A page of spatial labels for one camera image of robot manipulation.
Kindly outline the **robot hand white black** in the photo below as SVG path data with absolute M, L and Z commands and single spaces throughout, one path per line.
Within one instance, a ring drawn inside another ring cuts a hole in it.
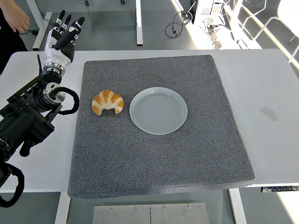
M 65 68 L 74 58 L 76 40 L 81 32 L 85 17 L 80 17 L 71 25 L 71 15 L 64 19 L 63 10 L 49 31 L 44 52 L 47 56 L 46 64 L 55 63 Z

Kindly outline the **person's hand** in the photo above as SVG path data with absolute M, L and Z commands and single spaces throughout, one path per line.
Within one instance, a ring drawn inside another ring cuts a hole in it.
M 13 31 L 18 31 L 20 34 L 24 34 L 29 29 L 30 19 L 24 12 L 17 12 L 11 16 L 9 24 Z

